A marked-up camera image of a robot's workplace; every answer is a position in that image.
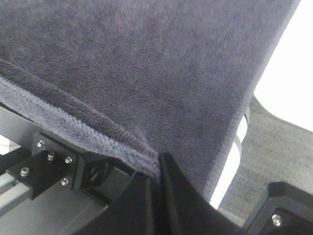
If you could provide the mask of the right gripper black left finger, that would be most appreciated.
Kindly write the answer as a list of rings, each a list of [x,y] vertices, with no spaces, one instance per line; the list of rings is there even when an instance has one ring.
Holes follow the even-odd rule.
[[[156,235],[153,180],[135,173],[122,194],[75,235]]]

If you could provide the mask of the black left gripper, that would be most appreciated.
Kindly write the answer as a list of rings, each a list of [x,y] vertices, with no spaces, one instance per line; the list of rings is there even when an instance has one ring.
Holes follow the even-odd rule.
[[[3,235],[72,235],[102,214],[134,175],[118,159],[81,154],[42,133],[31,149],[1,160]]]

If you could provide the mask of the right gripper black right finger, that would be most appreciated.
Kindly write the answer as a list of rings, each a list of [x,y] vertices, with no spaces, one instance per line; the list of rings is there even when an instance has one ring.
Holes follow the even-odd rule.
[[[173,156],[159,155],[167,226],[171,235],[243,235],[242,229],[214,209],[190,184]]]

